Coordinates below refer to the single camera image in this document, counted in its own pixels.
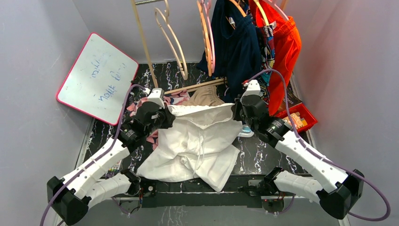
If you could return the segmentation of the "white shorts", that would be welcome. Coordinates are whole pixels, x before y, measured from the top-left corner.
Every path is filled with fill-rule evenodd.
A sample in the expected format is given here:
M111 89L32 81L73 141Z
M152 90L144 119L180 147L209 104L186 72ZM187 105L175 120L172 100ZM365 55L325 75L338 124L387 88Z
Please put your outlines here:
M163 182L201 178L222 191L239 149L232 143L242 123L233 119L232 104L169 105L173 126L158 130L158 146L137 169L137 175Z

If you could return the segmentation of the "light wooden hanger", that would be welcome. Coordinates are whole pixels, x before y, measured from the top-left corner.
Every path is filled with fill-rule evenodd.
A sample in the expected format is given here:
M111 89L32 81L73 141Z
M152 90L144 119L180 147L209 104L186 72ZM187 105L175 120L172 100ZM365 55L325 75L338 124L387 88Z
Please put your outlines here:
M163 33L174 57L177 62L177 66L181 72L181 76L184 80L188 79L188 68L187 62L184 56L181 44L169 23L170 9L167 0L163 1L165 3L165 10L160 10L159 8L154 8L155 19L158 27Z

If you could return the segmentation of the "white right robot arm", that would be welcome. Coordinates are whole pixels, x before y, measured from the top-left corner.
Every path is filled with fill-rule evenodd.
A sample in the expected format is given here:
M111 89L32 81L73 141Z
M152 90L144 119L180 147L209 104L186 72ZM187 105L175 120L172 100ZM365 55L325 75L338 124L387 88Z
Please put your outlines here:
M259 96L237 98L231 110L234 120L246 123L261 141L293 159L312 176L306 178L275 167L257 185L249 185L250 191L296 194L317 202L336 219L343 219L350 212L362 195L362 180L328 164L326 158L314 156L316 150L297 137L289 123L269 116L266 103Z

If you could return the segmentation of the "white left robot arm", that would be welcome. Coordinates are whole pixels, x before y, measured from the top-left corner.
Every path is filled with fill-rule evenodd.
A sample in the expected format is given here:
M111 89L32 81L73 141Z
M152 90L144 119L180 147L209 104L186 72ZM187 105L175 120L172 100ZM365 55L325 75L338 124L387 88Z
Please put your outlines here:
M62 178L47 182L48 203L68 225L78 223L88 210L119 194L135 196L141 192L141 178L131 170L101 180L109 169L131 154L133 147L147 141L157 129L172 127L175 116L162 100L147 100L134 116L118 124L116 133L90 159Z

